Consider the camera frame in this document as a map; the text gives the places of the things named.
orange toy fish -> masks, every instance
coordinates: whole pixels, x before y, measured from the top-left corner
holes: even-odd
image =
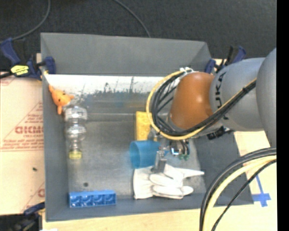
[[[49,85],[49,91],[52,94],[53,102],[57,105],[57,111],[60,115],[62,113],[62,107],[69,104],[69,102],[74,98],[73,95],[67,95],[62,90],[55,90],[53,86]]]

black floor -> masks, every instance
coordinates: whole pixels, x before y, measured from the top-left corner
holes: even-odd
[[[265,57],[276,47],[277,0],[119,0],[144,23],[153,38],[201,40],[213,58],[229,46],[242,46],[247,57]],[[39,24],[47,0],[0,0],[0,41]],[[26,55],[40,51],[40,32],[82,32],[148,37],[142,25],[113,0],[51,0],[42,26],[26,37]],[[9,68],[0,51],[0,69]],[[19,217],[0,217],[0,231]]]

work glove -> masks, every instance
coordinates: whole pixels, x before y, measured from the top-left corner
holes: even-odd
[[[165,165],[163,173],[152,172],[153,166],[135,169],[133,189],[135,199],[145,199],[153,196],[172,199],[182,199],[191,194],[194,189],[183,186],[183,179],[203,175],[203,171],[175,168]]]

blue lego brick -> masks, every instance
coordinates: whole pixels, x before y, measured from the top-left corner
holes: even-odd
[[[69,193],[71,208],[115,205],[116,203],[117,195],[113,190]]]

blue cup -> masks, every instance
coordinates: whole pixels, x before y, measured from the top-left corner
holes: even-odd
[[[151,140],[132,141],[130,143],[130,158],[133,167],[142,168],[154,165],[159,146],[159,142]]]

